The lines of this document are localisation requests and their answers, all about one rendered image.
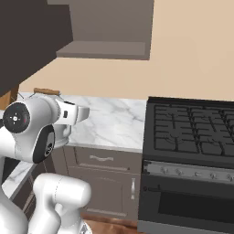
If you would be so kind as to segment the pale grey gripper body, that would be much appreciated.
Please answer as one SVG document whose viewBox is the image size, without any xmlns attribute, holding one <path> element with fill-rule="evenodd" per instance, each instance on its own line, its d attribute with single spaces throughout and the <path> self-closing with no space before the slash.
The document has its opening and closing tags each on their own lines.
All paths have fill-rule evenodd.
<svg viewBox="0 0 234 234">
<path fill-rule="evenodd" d="M 82 122 L 89 118 L 90 108 L 84 106 L 76 106 L 76 118 L 75 122 Z"/>
</svg>

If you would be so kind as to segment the grey corner base cabinet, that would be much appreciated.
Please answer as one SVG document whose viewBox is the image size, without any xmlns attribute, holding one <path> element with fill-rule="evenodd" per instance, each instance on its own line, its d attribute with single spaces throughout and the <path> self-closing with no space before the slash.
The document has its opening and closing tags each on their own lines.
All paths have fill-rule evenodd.
<svg viewBox="0 0 234 234">
<path fill-rule="evenodd" d="M 38 165 L 33 165 L 16 190 L 12 201 L 24 212 L 27 219 L 31 219 L 36 207 L 36 198 L 33 192 L 33 183 L 42 173 L 54 173 L 67 176 L 68 168 L 64 148 L 55 149 L 51 155 Z"/>
</svg>

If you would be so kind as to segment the grey cabinet door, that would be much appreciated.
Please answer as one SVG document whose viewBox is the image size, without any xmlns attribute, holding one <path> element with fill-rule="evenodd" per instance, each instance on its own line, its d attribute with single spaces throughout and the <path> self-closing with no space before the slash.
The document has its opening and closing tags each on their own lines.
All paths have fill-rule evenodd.
<svg viewBox="0 0 234 234">
<path fill-rule="evenodd" d="M 69 175 L 91 186 L 91 199 L 82 210 L 89 215 L 136 221 L 140 176 L 123 172 L 70 167 Z M 135 199 L 131 199 L 132 178 L 135 178 Z"/>
</svg>

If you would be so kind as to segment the grey drawer front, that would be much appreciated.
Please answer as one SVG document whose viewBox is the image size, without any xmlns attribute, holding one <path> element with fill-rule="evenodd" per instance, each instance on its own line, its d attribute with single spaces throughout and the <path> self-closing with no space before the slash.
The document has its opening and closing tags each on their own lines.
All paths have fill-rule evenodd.
<svg viewBox="0 0 234 234">
<path fill-rule="evenodd" d="M 75 155 L 76 161 L 80 166 L 135 174 L 139 174 L 141 172 L 142 155 L 140 153 L 76 147 Z M 90 159 L 90 155 L 96 155 L 98 157 L 113 157 L 113 161 L 99 162 L 95 159 Z"/>
</svg>

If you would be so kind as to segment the brown wooden panel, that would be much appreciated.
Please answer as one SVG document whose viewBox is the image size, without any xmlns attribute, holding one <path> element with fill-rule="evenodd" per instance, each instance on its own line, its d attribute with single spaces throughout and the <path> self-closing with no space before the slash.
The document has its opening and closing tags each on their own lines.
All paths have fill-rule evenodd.
<svg viewBox="0 0 234 234">
<path fill-rule="evenodd" d="M 8 93 L 0 97 L 0 110 L 5 110 L 12 102 L 16 101 L 19 86 L 14 87 Z"/>
</svg>

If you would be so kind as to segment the black stove with grates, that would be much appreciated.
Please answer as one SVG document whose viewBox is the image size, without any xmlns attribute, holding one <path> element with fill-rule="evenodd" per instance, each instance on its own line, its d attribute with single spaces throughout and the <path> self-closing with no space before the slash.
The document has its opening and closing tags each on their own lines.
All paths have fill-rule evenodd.
<svg viewBox="0 0 234 234">
<path fill-rule="evenodd" d="M 162 166 L 168 174 L 162 173 Z M 177 168 L 184 174 L 177 175 Z M 195 172 L 202 176 L 195 177 Z M 234 186 L 227 174 L 234 176 L 234 101 L 148 99 L 141 176 Z"/>
</svg>

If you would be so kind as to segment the black oven door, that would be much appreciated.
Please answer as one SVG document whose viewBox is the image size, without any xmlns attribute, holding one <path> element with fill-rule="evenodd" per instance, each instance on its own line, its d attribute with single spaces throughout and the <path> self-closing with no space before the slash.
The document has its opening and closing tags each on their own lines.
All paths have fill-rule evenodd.
<svg viewBox="0 0 234 234">
<path fill-rule="evenodd" d="M 147 234 L 234 234 L 234 186 L 142 175 L 137 229 Z"/>
</svg>

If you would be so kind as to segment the grey-brown wall cabinet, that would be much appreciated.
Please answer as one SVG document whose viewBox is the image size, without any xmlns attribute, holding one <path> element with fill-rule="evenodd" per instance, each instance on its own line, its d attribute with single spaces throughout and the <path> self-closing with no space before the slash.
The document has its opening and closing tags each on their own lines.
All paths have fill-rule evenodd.
<svg viewBox="0 0 234 234">
<path fill-rule="evenodd" d="M 154 0 L 47 0 L 69 8 L 73 41 L 60 58 L 150 58 Z"/>
</svg>

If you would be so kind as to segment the dark brown wall cabinet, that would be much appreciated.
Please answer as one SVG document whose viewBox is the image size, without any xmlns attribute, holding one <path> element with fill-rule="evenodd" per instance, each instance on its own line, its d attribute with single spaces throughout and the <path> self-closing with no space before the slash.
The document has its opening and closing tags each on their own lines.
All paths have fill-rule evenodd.
<svg viewBox="0 0 234 234">
<path fill-rule="evenodd" d="M 0 97 L 72 41 L 71 0 L 0 0 Z"/>
</svg>

